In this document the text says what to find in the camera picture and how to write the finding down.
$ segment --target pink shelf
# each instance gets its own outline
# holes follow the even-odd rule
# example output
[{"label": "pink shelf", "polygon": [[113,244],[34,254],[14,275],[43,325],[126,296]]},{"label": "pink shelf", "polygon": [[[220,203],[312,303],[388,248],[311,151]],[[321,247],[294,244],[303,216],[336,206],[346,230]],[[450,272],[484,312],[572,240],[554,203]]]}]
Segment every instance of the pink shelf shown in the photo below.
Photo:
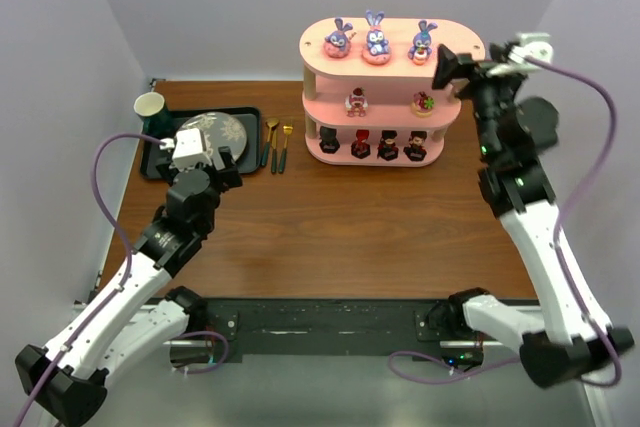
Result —
[{"label": "pink shelf", "polygon": [[[314,100],[302,95],[307,115],[327,127],[358,129],[410,129],[437,130],[451,125],[460,113],[460,101],[449,102],[449,90],[431,91],[428,79],[393,80],[369,78],[356,83],[353,80],[316,78],[317,96]],[[364,117],[348,117],[344,101],[356,87],[364,89],[369,103]],[[429,117],[418,117],[411,112],[413,94],[424,90],[433,97],[436,106]]]},{"label": "pink shelf", "polygon": [[428,19],[438,24],[431,32],[433,54],[425,65],[415,65],[407,52],[412,45],[413,36],[419,32],[419,19],[385,18],[380,26],[391,46],[391,60],[385,65],[371,65],[362,58],[369,24],[363,17],[343,17],[345,22],[353,24],[355,36],[351,40],[351,52],[343,59],[328,57],[322,46],[324,38],[335,30],[333,19],[324,19],[311,25],[300,37],[300,55],[305,65],[316,74],[325,77],[388,77],[394,79],[432,78],[436,68],[438,45],[446,44],[455,53],[470,53],[475,60],[485,56],[482,40],[468,27],[451,20]]},{"label": "pink shelf", "polygon": [[425,165],[429,165],[434,162],[442,153],[444,149],[444,139],[440,142],[432,142],[427,139],[425,143],[425,149],[427,149],[427,156],[424,158],[422,162],[412,162],[407,159],[402,149],[404,145],[399,144],[400,152],[398,158],[396,160],[392,160],[387,162],[386,160],[378,159],[376,157],[378,143],[372,141],[371,142],[371,155],[366,159],[356,159],[351,155],[351,142],[342,142],[340,141],[340,150],[335,154],[325,154],[320,150],[320,137],[311,139],[305,136],[305,140],[307,142],[307,148],[311,155],[313,155],[316,159],[325,162],[327,164],[335,164],[335,165],[369,165],[369,166],[377,166],[377,167],[424,167]]}]

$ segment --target wooden table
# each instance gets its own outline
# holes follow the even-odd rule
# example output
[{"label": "wooden table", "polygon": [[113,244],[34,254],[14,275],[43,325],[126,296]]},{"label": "wooden table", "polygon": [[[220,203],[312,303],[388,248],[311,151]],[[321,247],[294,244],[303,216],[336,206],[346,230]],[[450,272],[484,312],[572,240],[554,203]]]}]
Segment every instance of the wooden table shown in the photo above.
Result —
[{"label": "wooden table", "polygon": [[[433,165],[337,167],[307,151],[301,82],[160,82],[156,90],[170,109],[255,105],[265,118],[293,117],[295,125],[285,174],[264,169],[224,194],[216,230],[159,294],[185,285],[222,297],[439,298],[481,286],[502,298],[535,297],[515,247],[480,196],[470,106]],[[281,149],[281,129],[279,139]],[[119,215],[132,240],[167,191],[138,174],[140,154]],[[116,237],[101,286],[122,259]]]}]

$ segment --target green cup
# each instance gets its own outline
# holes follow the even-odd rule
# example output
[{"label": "green cup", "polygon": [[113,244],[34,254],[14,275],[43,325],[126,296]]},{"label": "green cup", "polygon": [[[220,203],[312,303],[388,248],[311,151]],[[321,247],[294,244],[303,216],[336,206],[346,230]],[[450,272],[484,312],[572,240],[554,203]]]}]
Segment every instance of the green cup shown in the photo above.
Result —
[{"label": "green cup", "polygon": [[173,137],[176,129],[164,97],[157,92],[147,92],[136,99],[133,110],[142,120],[142,132],[162,139]]}]

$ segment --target figurine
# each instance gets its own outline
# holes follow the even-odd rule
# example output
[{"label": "figurine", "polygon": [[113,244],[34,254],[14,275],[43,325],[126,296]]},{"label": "figurine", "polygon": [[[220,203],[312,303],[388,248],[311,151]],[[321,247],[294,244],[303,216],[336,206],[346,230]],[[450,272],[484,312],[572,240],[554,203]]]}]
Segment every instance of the figurine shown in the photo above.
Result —
[{"label": "figurine", "polygon": [[378,158],[384,160],[395,160],[398,158],[398,147],[396,147],[396,137],[398,133],[395,130],[383,130],[380,144],[378,145]]},{"label": "figurine", "polygon": [[330,127],[320,127],[320,150],[325,154],[335,154],[340,148],[340,142],[336,138],[338,131]]},{"label": "figurine", "polygon": [[358,112],[360,117],[367,115],[369,103],[364,96],[364,89],[360,87],[353,89],[353,92],[344,99],[344,106],[347,109],[347,115],[349,117],[353,117],[356,112]]},{"label": "figurine", "polygon": [[324,51],[329,57],[341,59],[351,50],[351,38],[345,32],[353,29],[349,22],[343,23],[340,17],[335,18],[336,30],[324,38]]},{"label": "figurine", "polygon": [[389,41],[384,38],[384,32],[380,27],[380,22],[384,19],[384,12],[378,12],[374,19],[373,12],[367,10],[366,18],[370,28],[366,44],[362,47],[362,57],[370,64],[386,64],[391,58],[391,47]]},{"label": "figurine", "polygon": [[420,91],[417,94],[413,94],[411,111],[418,117],[429,117],[433,113],[435,103],[433,97],[427,95],[424,91]]},{"label": "figurine", "polygon": [[431,34],[429,32],[437,29],[438,24],[435,22],[427,24],[427,21],[422,19],[418,22],[418,27],[420,27],[420,32],[413,37],[413,45],[409,49],[408,55],[414,64],[422,65],[433,52],[431,49]]},{"label": "figurine", "polygon": [[427,156],[427,151],[423,147],[427,140],[427,133],[424,130],[413,130],[409,137],[409,145],[404,148],[404,153],[411,162],[422,162]]},{"label": "figurine", "polygon": [[367,143],[368,130],[357,130],[356,140],[351,144],[351,155],[358,159],[364,159],[371,155],[371,146]]}]

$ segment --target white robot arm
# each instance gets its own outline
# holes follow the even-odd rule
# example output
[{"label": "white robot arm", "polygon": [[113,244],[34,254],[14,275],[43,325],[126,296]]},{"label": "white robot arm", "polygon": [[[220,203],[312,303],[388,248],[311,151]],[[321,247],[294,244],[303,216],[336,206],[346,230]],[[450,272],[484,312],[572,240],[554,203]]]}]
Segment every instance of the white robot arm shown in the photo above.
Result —
[{"label": "white robot arm", "polygon": [[447,309],[435,315],[443,316],[454,331],[483,332],[517,352],[540,387],[579,379],[607,365],[612,360],[607,340],[618,355],[634,344],[629,330],[614,327],[595,300],[564,233],[554,241],[559,211],[538,155],[557,143],[558,113],[540,97],[518,104],[514,100],[526,75],[539,69],[532,62],[551,61],[548,41],[548,34],[520,34],[505,46],[492,45],[491,60],[479,62],[440,45],[433,79],[434,89],[453,81],[461,87],[455,95],[473,104],[485,164],[479,172],[480,190],[518,248],[542,320],[502,304],[483,289],[451,296]]},{"label": "white robot arm", "polygon": [[140,307],[200,250],[214,229],[220,194],[242,185],[230,150],[218,149],[224,168],[216,170],[198,129],[179,131],[175,141],[163,142],[164,157],[156,167],[170,184],[166,204],[134,244],[131,265],[124,262],[82,313],[43,348],[28,345],[16,358],[25,392],[37,390],[35,400],[67,427],[93,417],[107,388],[138,360],[187,326],[206,323],[206,303],[179,287],[130,324]]}]

